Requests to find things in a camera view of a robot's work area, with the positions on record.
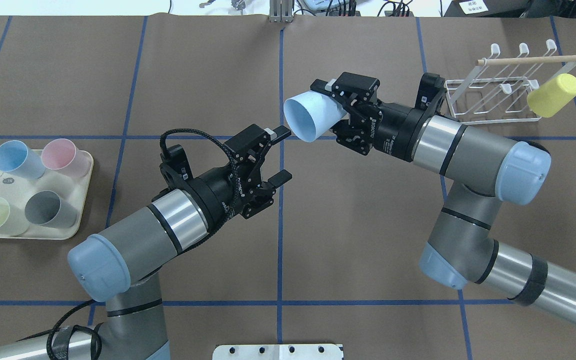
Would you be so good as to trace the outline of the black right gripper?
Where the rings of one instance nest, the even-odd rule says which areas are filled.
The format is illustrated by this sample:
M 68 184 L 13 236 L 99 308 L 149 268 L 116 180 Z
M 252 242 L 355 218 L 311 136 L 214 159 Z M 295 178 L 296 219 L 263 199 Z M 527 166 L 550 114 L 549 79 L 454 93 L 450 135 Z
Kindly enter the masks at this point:
M 322 94 L 348 115 L 339 120 L 330 131 L 336 142 L 361 155 L 375 148 L 405 162 L 413 160 L 413 145 L 421 126 L 428 119 L 425 111 L 416 107 L 377 101 L 379 79 L 344 71 L 336 79 L 315 79 L 311 91 Z M 358 110 L 363 105 L 364 116 Z

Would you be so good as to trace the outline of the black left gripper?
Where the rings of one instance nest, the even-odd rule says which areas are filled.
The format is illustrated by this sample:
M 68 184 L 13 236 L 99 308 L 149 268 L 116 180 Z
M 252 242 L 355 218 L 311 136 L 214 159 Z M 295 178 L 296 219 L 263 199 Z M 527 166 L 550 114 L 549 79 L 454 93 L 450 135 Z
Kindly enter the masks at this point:
M 185 166 L 188 190 L 192 198 L 198 201 L 206 218 L 208 233 L 215 231 L 224 219 L 229 220 L 238 214 L 249 219 L 274 204 L 274 195 L 292 179 L 293 174 L 281 170 L 265 181 L 261 169 L 270 148 L 290 135 L 291 131 L 283 125 L 263 129 L 252 124 L 225 141 L 224 145 L 237 164 L 241 186 L 250 188 L 244 191 L 244 198 L 233 191 L 233 187 L 238 188 L 238 185 L 230 177 L 230 165 L 214 167 L 200 175 L 192 171 L 189 165 Z

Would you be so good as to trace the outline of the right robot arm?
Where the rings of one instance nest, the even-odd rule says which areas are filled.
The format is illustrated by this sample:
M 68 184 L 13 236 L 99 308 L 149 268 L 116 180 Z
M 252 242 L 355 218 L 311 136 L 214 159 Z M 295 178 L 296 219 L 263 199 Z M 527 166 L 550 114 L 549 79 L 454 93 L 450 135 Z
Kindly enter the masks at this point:
M 419 260 L 422 272 L 461 290 L 482 284 L 520 306 L 576 325 L 576 273 L 490 236 L 502 203 L 526 205 L 541 189 L 551 155 L 441 114 L 445 79 L 424 73 L 413 107 L 377 98 L 380 81 L 343 72 L 310 89 L 342 110 L 336 141 L 366 155 L 377 150 L 452 180 Z

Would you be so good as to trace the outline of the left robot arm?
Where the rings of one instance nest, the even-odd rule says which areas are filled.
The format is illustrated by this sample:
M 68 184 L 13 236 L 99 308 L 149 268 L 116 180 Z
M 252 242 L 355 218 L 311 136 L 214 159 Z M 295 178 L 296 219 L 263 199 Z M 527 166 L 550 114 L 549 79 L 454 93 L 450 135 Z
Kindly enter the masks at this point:
M 208 139 L 224 152 L 227 164 L 194 176 L 183 146 L 166 144 L 176 133 Z M 274 194 L 292 175 L 281 170 L 263 180 L 261 169 L 270 148 L 290 135 L 283 125 L 256 124 L 226 142 L 198 129 L 164 132 L 159 168 L 165 189 L 67 255 L 90 299 L 51 329 L 0 346 L 0 360 L 169 360 L 158 271 L 236 215 L 248 219 L 274 204 Z

